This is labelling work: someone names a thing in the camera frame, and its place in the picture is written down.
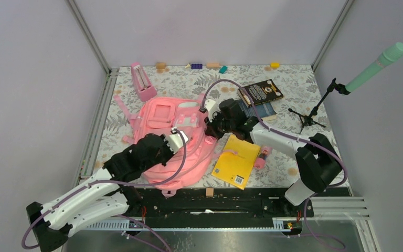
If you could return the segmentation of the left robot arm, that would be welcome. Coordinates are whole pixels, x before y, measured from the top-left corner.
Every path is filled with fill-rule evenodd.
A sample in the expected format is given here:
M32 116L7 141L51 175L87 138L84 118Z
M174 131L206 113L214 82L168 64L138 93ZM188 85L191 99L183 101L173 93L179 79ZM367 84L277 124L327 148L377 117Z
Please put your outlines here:
M32 202L26 207L30 227L24 233L24 249L54 251L85 227L127 213L137 215L140 199L124 189L150 168L167 162L179 151L187 156L188 136L177 128L169 135L149 133L122 152L112 155L103 168L82 184L48 203Z

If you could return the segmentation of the pink student backpack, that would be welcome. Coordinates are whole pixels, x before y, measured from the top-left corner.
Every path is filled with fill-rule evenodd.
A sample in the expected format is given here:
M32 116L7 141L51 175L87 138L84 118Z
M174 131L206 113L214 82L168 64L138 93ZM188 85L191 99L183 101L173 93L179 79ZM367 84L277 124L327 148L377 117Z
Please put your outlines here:
M125 135L123 141L137 143L148 133L169 134L172 128L178 128L186 135L186 154L179 150L166 165L158 164L142 175L164 196L172 197L178 189L198 182L211 160L219 157L214 153L217 139L205 134L205 115L199 111L202 96L196 100L155 97L147 101L137 114L130 113L118 95L114 99L133 130L133 137Z

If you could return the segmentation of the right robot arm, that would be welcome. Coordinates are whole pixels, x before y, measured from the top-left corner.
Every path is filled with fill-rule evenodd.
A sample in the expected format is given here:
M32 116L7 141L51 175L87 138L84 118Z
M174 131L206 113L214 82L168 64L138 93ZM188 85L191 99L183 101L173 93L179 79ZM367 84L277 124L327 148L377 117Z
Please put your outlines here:
M304 137L271 127L258 115L247 117L234 99L217 103L205 94L200 112L207 114L206 135L221 139L224 134L232 133L239 140L271 147L296 160L300 178L286 190L280 202L284 215L295 215L308 198L335 187L333 181L340 173L344 177L339 185L347 180L343 161L323 134Z

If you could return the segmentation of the pink clear pencil case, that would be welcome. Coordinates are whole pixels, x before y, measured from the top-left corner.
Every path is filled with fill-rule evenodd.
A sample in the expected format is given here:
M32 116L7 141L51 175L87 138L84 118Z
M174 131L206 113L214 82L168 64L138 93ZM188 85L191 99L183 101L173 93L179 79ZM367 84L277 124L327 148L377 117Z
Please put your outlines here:
M266 165L266 160L268 158L268 156L271 154L272 152L272 147L269 146L262 146L260 148L260 152L254 162L254 168L255 169L263 169Z

